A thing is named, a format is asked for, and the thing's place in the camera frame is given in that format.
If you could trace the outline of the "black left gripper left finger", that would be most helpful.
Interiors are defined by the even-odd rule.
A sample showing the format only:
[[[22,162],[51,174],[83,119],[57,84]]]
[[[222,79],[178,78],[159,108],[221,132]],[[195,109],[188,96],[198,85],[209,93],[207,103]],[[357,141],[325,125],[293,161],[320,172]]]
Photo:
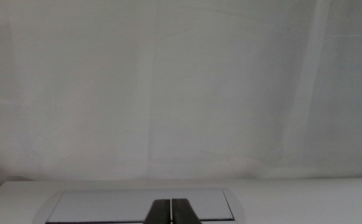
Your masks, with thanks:
[[[171,201],[169,199],[154,200],[143,224],[170,224]]]

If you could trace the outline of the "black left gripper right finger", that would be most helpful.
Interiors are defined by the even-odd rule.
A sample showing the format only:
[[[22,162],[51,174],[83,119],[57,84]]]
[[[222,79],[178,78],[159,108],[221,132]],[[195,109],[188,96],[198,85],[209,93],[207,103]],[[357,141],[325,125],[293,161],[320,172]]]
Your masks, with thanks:
[[[188,199],[172,198],[171,203],[174,224],[201,224]]]

